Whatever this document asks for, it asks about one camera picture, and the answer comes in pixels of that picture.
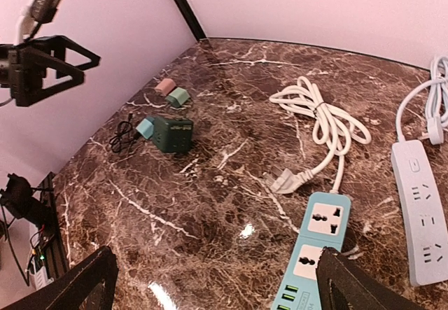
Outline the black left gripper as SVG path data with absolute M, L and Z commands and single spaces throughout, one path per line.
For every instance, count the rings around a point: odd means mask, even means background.
M 44 36 L 43 44 L 24 44 L 15 47 L 1 44 L 1 88 L 8 88 L 10 99 L 16 106 L 29 107 L 56 95 L 85 80 L 83 71 L 99 66 L 101 57 L 63 35 Z M 67 50 L 73 51 L 88 62 L 72 66 L 66 63 Z M 44 56 L 50 51 L 51 56 Z M 43 87 L 46 69 L 65 74 L 68 80 Z

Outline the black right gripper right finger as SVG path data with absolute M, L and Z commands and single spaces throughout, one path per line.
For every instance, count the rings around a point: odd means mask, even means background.
M 332 247 L 325 247 L 322 251 L 316 280 L 322 309 L 422 309 L 370 278 Z

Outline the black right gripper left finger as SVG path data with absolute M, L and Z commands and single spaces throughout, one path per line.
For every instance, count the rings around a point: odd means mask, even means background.
M 108 246 L 101 246 L 64 276 L 6 306 L 6 309 L 112 309 L 118 265 Z

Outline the teal power strip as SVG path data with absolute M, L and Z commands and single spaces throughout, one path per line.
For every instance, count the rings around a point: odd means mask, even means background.
M 324 247 L 340 251 L 351 200 L 345 195 L 311 194 L 286 272 L 271 309 L 320 309 L 316 269 Z

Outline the light blue power strip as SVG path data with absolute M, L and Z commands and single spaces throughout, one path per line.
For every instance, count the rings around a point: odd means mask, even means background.
M 447 223 L 422 142 L 396 142 L 391 149 L 405 226 L 409 280 L 427 286 L 447 280 Z

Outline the teal small charger plug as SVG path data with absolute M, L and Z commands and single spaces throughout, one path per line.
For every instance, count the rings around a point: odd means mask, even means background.
M 136 132 L 146 140 L 149 140 L 153 135 L 154 121 L 155 118 L 153 116 L 147 116 L 136 126 Z

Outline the pink USB charger plug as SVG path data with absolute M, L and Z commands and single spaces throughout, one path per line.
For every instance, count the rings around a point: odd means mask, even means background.
M 154 88 L 155 92 L 163 97 L 167 97 L 176 89 L 176 83 L 171 78 L 162 79 Z

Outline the green dual USB charger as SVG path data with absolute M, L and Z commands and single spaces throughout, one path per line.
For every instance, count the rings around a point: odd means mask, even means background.
M 182 87 L 176 87 L 166 97 L 165 100 L 171 107 L 180 108 L 190 98 L 188 91 Z

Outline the dark green decorated charger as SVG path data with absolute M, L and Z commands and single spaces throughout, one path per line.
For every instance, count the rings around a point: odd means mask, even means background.
M 156 116 L 153 121 L 153 144 L 163 153 L 186 153 L 191 149 L 193 121 Z

